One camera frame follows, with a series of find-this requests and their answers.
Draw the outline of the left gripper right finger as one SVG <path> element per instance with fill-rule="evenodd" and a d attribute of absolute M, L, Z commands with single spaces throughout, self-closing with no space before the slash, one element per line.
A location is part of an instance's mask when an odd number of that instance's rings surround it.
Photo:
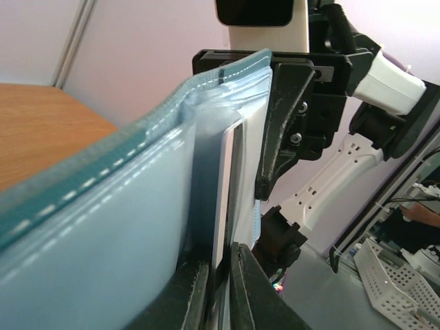
<path fill-rule="evenodd" d="M 278 295 L 249 247 L 237 242 L 230 254 L 230 328 L 310 328 Z"/>

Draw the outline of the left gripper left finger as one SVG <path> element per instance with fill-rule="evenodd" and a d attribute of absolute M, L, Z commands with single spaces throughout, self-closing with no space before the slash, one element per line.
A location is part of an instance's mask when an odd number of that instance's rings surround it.
<path fill-rule="evenodd" d="M 159 296 L 126 329 L 200 329 L 206 310 L 210 266 L 200 259 L 184 263 Z"/>

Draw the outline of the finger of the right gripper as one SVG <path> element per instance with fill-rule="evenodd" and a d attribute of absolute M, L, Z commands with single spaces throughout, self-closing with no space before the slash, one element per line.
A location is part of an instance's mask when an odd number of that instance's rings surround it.
<path fill-rule="evenodd" d="M 298 153 L 290 146 L 290 130 L 299 108 L 311 95 L 314 76 L 314 66 L 310 61 L 282 62 L 273 67 L 255 180 L 254 197 L 257 200 L 268 200 L 278 179 L 296 163 Z"/>

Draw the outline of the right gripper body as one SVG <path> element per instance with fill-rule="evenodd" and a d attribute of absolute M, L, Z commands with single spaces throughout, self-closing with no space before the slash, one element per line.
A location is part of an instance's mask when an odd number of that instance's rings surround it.
<path fill-rule="evenodd" d="M 347 100 L 351 64 L 344 55 L 269 52 L 270 67 L 277 63 L 310 61 L 315 70 L 311 95 L 306 99 L 290 132 L 295 161 L 315 161 L 331 146 Z"/>

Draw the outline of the white card black stripe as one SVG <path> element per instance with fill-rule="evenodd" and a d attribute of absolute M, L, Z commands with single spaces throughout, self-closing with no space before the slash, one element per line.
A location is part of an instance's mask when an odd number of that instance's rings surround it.
<path fill-rule="evenodd" d="M 242 136 L 243 121 L 237 120 L 223 132 L 221 139 L 211 258 L 212 282 L 215 289 L 223 281 L 224 259 L 228 246 L 230 192 L 234 193 L 235 190 L 231 176 L 237 171 L 237 158 L 240 158 Z"/>

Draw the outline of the teal card holder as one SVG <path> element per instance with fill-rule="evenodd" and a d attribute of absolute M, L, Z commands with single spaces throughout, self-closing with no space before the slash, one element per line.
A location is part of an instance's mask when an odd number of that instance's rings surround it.
<path fill-rule="evenodd" d="M 269 52 L 189 78 L 144 117 L 1 193 L 2 329 L 123 329 L 190 248 L 211 272 L 222 135 L 262 120 Z M 243 136 L 228 246 L 256 238 L 242 146 Z"/>

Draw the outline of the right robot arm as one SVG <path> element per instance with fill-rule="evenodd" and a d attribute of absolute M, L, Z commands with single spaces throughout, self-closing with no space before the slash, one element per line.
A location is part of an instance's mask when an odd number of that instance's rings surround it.
<path fill-rule="evenodd" d="M 299 256 L 330 203 L 358 177 L 415 143 L 439 101 L 439 86 L 413 76 L 358 32 L 334 1 L 217 1 L 231 50 L 203 50 L 195 73 L 237 64 L 263 47 L 272 53 L 269 100 L 255 129 L 243 132 L 245 196 L 267 201 L 300 160 L 314 161 L 338 130 L 346 101 L 361 105 L 331 159 L 304 187 L 262 218 L 252 253 L 266 275 Z"/>

